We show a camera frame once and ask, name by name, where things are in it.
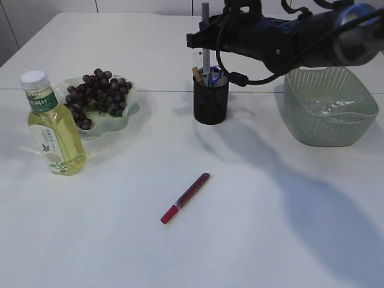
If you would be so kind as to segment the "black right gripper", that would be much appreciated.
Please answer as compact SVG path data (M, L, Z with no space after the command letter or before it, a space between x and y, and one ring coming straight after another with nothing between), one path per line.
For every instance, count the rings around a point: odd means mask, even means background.
M334 39L321 36L334 30L336 11L300 14L286 20L262 15L260 1L225 1L221 15L187 34L189 48L220 49L262 61L272 73L298 67L341 66Z

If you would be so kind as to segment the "blue black right robot arm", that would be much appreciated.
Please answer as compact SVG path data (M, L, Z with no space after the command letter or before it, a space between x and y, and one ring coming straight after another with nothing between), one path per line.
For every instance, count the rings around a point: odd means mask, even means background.
M274 74L299 67L352 67L383 50L383 9L353 1L318 2L324 13L291 8L293 20L262 14L260 1L225 1L223 12L187 34L189 48L235 53L256 59Z

